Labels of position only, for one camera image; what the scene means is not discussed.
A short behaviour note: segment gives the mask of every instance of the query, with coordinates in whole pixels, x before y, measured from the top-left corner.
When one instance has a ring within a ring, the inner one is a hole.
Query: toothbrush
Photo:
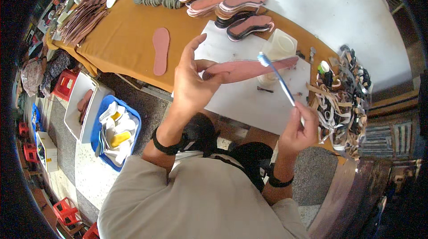
[[[259,55],[257,56],[257,60],[259,60],[259,62],[264,66],[264,67],[268,67],[270,66],[272,68],[272,70],[275,72],[276,77],[278,78],[278,80],[280,81],[282,90],[285,92],[285,94],[287,95],[287,98],[289,99],[290,103],[295,107],[296,104],[294,103],[294,98],[293,95],[291,94],[290,90],[288,89],[286,83],[284,82],[284,80],[282,79],[280,73],[278,73],[278,70],[276,70],[275,66],[271,63],[271,61],[269,60],[269,58],[263,53],[263,52],[259,52]],[[302,123],[303,126],[305,126],[305,120],[301,117],[300,118],[300,122]]]

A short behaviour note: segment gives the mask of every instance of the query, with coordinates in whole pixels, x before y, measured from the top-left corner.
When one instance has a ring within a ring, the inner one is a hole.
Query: white wall
[[[268,0],[266,7],[335,51],[343,44],[355,49],[374,91],[411,79],[404,43],[382,0]]]

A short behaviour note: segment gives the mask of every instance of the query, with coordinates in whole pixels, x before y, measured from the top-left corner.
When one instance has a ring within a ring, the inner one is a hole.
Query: wrist strap
[[[287,187],[288,185],[292,184],[293,180],[294,180],[294,176],[288,182],[283,183],[279,179],[275,178],[274,172],[272,171],[272,173],[270,173],[270,175],[269,175],[268,182],[269,182],[270,186],[272,186],[274,188],[284,188],[284,187]]]
[[[186,134],[182,134],[181,135],[181,140],[179,143],[175,144],[175,145],[171,145],[168,147],[165,147],[163,145],[161,145],[158,141],[158,139],[156,138],[156,132],[158,131],[158,128],[156,128],[153,133],[152,133],[152,137],[151,139],[153,140],[153,144],[156,147],[156,149],[158,149],[161,152],[166,153],[169,156],[174,156],[176,155],[179,151],[180,152],[184,152],[185,150],[187,150],[193,143],[189,142],[189,140],[187,139],[187,135]]]

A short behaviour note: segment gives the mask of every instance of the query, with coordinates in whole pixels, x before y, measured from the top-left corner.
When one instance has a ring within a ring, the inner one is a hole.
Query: orange tablecloth
[[[178,10],[163,6],[152,7],[135,4],[133,0],[117,0],[109,9],[110,13],[101,20],[86,37],[81,48],[64,45],[61,41],[48,41],[48,44],[67,50],[80,61],[93,75],[100,69],[102,72],[115,72],[140,79],[160,87],[168,92],[173,91],[174,69],[180,61],[185,45],[198,36],[208,20],[215,20],[215,15],[193,18],[187,15],[186,7]],[[315,65],[311,69],[311,81],[316,76],[316,67],[321,60],[337,54],[294,22],[281,15],[268,11],[275,27],[297,39],[297,49],[309,58],[309,50],[317,50]],[[162,76],[153,73],[154,47],[153,33],[165,27],[169,31],[167,71]],[[257,34],[268,39],[271,33]]]
[[[73,47],[72,45],[66,45],[62,41],[58,40],[52,40],[50,36],[46,36],[46,44],[49,49],[58,49],[62,48],[63,50],[67,51],[70,55],[72,55],[76,60],[81,62],[86,69],[88,69],[89,73],[91,75],[96,76],[97,75],[97,67],[90,63],[86,58],[84,58],[82,55],[78,54],[76,52],[77,47]]]

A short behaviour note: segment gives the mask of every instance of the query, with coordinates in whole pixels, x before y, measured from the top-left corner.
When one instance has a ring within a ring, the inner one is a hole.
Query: person
[[[308,238],[290,183],[298,153],[317,139],[318,117],[296,102],[278,141],[272,180],[258,189],[246,167],[254,171],[251,158],[272,156],[269,146],[241,145],[235,155],[236,149],[228,155],[204,147],[216,134],[199,112],[224,76],[219,73],[206,81],[198,76],[216,64],[194,60],[195,49],[205,39],[206,34],[200,35],[185,47],[166,119],[141,158],[127,157],[105,198],[98,217],[100,238]]]
[[[47,51],[48,48],[46,46],[42,49],[40,58],[35,56],[30,59],[28,51],[25,51],[21,57],[22,61],[18,67],[21,71],[22,87],[29,97],[36,95],[39,91],[39,86],[43,80],[43,74],[47,66]]]
[[[28,96],[39,97],[50,96],[54,90],[56,81],[65,69],[73,69],[76,60],[63,49],[57,49],[50,61],[47,61],[48,47],[45,45],[39,56],[30,59],[28,51],[23,54],[21,63],[18,65],[21,71],[22,87]]]

